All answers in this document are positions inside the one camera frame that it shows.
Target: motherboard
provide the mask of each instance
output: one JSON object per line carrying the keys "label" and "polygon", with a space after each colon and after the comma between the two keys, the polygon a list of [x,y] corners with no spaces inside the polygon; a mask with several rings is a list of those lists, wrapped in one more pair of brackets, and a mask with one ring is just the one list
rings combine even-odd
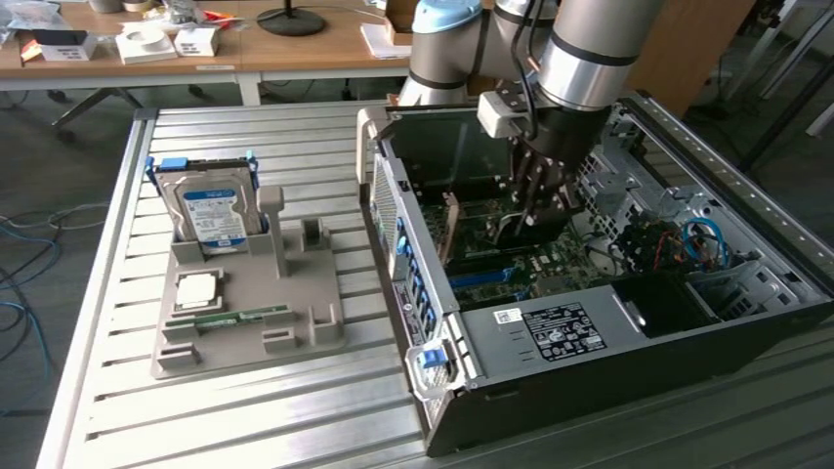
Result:
{"label": "motherboard", "polygon": [[497,230],[514,216],[512,201],[450,203],[450,193],[445,198],[442,205],[424,205],[422,213],[462,311],[590,288],[616,274],[614,262],[592,262],[573,227],[554,241],[502,245]]}

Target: metal workbench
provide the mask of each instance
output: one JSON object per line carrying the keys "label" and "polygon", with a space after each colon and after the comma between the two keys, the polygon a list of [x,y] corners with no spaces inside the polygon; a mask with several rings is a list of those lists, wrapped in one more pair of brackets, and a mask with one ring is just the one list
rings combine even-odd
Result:
{"label": "metal workbench", "polygon": [[[831,464],[832,321],[733,376],[497,445],[424,456],[357,197],[357,112],[374,104],[141,112],[38,467]],[[247,149],[262,183],[286,188],[287,223],[318,215],[334,233],[349,345],[306,362],[158,381],[150,353],[171,221],[142,164],[150,154],[241,156]]]}

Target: green circuit board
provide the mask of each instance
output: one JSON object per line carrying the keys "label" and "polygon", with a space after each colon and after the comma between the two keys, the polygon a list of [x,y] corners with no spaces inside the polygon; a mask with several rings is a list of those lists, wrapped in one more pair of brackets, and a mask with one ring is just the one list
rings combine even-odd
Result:
{"label": "green circuit board", "polygon": [[[448,233],[449,207],[432,205],[422,208],[436,246],[440,246]],[[593,264],[585,243],[570,228],[552,242],[509,251],[497,249],[485,226],[505,212],[505,203],[488,201],[477,209],[473,211],[472,206],[465,206],[468,218],[466,223],[460,222],[456,233],[450,266],[464,259],[482,267],[473,267],[462,275],[448,269],[462,311],[585,289],[612,276],[613,267],[609,268],[612,272],[606,272],[605,267],[600,269]],[[498,275],[497,281],[466,284],[469,279],[481,278],[480,274],[493,279],[502,272],[506,275]]]}

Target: wooden desk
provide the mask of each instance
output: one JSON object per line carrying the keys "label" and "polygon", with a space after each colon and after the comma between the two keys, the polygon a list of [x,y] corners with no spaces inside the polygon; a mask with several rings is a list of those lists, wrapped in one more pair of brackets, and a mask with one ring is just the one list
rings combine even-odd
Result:
{"label": "wooden desk", "polygon": [[[362,0],[342,0],[338,3],[333,0],[306,0],[303,3],[306,6],[342,5],[381,14],[378,9],[366,7]],[[307,37],[281,37],[254,24],[258,15],[278,6],[274,0],[241,2],[241,15],[253,22],[253,27],[242,32],[245,70],[409,67],[409,59],[377,60],[367,51],[361,25],[365,22],[384,23],[382,20],[349,10],[310,8],[327,21],[325,30]]]}
{"label": "wooden desk", "polygon": [[[363,8],[362,0],[310,0],[310,5],[342,5]],[[263,80],[361,78],[405,76],[409,61],[382,61],[374,58],[362,39],[362,22],[381,20],[353,11],[315,9],[329,21],[325,31],[311,37],[291,38],[263,31],[254,19],[266,10],[277,8],[270,1],[199,2],[205,10],[231,13],[247,19],[243,31],[221,33],[217,57],[178,58],[146,64],[123,65],[117,45],[99,44],[90,62],[49,62],[38,58],[21,61],[21,47],[31,36],[23,34],[18,42],[0,50],[0,91],[110,88],[199,83],[238,83],[243,104],[261,104],[258,83]],[[135,13],[101,15],[87,3],[63,4],[62,14],[77,29],[102,35],[122,31],[121,23],[138,21]]]}

